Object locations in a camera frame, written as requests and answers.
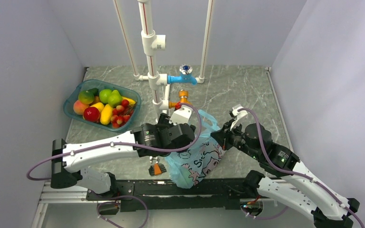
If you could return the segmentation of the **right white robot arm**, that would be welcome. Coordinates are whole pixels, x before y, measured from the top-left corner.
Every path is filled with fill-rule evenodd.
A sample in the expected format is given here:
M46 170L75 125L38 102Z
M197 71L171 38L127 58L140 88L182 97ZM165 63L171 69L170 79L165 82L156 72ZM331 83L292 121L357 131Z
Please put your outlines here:
M264 126L257 129L249 124L231 129L232 121L211 133L211 137L228 150L232 147L259 162L261 168L295 187L279 184L264 174L251 170L245 177L242 189L248 197L258 195L274 199L312 220L316 228L351 228L350 216L360 203L355 198L345 198L328 188L300 161L289 148L272 140L271 132Z

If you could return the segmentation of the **light blue plastic bag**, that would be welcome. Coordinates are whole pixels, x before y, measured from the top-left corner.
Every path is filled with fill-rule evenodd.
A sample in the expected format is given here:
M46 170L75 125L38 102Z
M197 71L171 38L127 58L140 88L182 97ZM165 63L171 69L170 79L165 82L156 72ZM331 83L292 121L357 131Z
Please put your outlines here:
M185 152L173 152L165 157L170 180L182 189L190 189L202 181L221 162L225 151L211 137L220 130L217 120L207 112L199 110L202 132L198 141Z

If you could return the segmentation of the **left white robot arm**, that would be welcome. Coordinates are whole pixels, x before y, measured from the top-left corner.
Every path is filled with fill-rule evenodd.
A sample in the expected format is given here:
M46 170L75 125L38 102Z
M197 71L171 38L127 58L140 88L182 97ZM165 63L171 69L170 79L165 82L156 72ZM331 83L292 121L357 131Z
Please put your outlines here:
M115 175L91 170L91 165L184 152L193 144L195 130L196 126L187 122L172 124L170 117L162 114L157 124L144 123L114 137L81 144L53 142L50 186L53 189L80 186L110 200L119 193Z

